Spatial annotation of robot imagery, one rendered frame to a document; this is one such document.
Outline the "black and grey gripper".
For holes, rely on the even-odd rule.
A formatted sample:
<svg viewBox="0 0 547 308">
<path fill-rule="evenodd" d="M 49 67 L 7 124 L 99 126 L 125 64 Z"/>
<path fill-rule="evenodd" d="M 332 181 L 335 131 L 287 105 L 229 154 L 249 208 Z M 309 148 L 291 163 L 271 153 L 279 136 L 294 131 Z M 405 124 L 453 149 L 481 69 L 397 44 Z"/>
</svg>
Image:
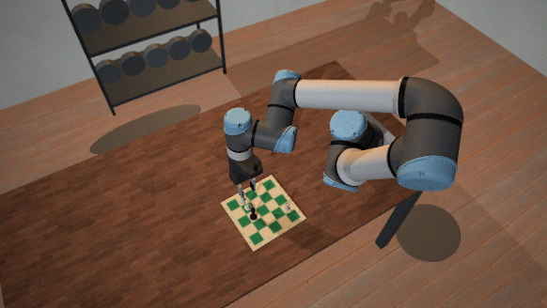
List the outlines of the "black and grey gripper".
<svg viewBox="0 0 547 308">
<path fill-rule="evenodd" d="M 263 173 L 262 163 L 258 156 L 253 154 L 251 146 L 245 152 L 233 152 L 227 147 L 227 156 L 229 164 L 229 177 L 232 182 L 238 186 L 240 197 L 243 197 L 242 184 L 250 178 L 250 188 L 253 192 L 256 190 L 256 177 Z"/>
</svg>

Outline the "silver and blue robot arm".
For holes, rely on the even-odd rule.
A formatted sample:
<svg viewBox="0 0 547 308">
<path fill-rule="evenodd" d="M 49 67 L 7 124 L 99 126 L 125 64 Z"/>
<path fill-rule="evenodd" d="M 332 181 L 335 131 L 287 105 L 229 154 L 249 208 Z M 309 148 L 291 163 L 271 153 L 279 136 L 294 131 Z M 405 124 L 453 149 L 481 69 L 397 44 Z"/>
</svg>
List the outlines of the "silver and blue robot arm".
<svg viewBox="0 0 547 308">
<path fill-rule="evenodd" d="M 299 73 L 287 69 L 275 74 L 264 120 L 254 119 L 244 108 L 229 110 L 224 117 L 228 149 L 242 153 L 252 146 L 290 154 L 297 137 L 297 128 L 291 126 L 295 108 L 339 110 L 330 120 L 324 184 L 351 192 L 370 179 L 395 178 L 404 188 L 429 192 L 453 184 L 463 111 L 446 88 L 418 77 L 298 79 Z M 382 131 L 373 122 L 371 128 L 362 112 L 407 118 L 405 132 L 383 146 Z"/>
</svg>

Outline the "green and cream chessboard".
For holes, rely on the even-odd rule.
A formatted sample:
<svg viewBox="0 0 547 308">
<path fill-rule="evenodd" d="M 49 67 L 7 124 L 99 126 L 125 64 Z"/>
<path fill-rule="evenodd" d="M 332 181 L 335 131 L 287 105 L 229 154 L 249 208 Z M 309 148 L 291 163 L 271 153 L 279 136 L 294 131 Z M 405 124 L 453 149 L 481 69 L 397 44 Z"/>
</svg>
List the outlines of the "green and cream chessboard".
<svg viewBox="0 0 547 308">
<path fill-rule="evenodd" d="M 257 182 L 254 192 L 250 187 L 243 191 L 244 197 L 250 200 L 249 205 L 256 209 L 255 220 L 250 219 L 252 212 L 244 209 L 246 204 L 240 203 L 238 193 L 221 205 L 253 252 L 306 220 L 272 175 Z M 286 202 L 289 211 L 284 210 Z"/>
</svg>

